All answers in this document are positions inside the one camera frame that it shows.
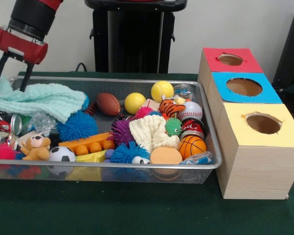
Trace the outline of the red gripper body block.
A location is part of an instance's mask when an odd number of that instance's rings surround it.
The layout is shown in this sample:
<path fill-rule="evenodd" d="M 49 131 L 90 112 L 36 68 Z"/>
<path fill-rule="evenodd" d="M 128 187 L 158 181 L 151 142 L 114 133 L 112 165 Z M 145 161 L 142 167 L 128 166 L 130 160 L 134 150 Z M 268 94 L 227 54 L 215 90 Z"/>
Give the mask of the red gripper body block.
<path fill-rule="evenodd" d="M 24 61 L 40 64 L 46 56 L 48 44 L 10 27 L 1 26 L 0 50 L 21 56 Z"/>

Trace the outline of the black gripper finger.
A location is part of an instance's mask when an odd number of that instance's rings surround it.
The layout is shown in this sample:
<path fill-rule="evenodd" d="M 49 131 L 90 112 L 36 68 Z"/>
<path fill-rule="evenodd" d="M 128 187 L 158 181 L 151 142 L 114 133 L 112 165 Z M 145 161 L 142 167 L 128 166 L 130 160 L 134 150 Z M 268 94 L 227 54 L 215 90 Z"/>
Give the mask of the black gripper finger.
<path fill-rule="evenodd" d="M 27 69 L 26 69 L 26 72 L 25 72 L 25 75 L 24 75 L 22 84 L 20 86 L 20 91 L 21 92 L 24 92 L 25 91 L 26 86 L 27 86 L 27 83 L 28 83 L 28 81 L 30 79 L 30 76 L 32 74 L 33 67 L 34 67 L 34 64 L 33 63 L 26 62 L 26 64 L 27 64 Z"/>
<path fill-rule="evenodd" d="M 4 52 L 1 59 L 0 59 L 0 77 L 1 77 L 1 74 L 2 74 L 2 71 L 3 71 L 3 68 L 5 66 L 5 63 L 7 61 L 7 59 L 9 58 L 9 54 Z"/>

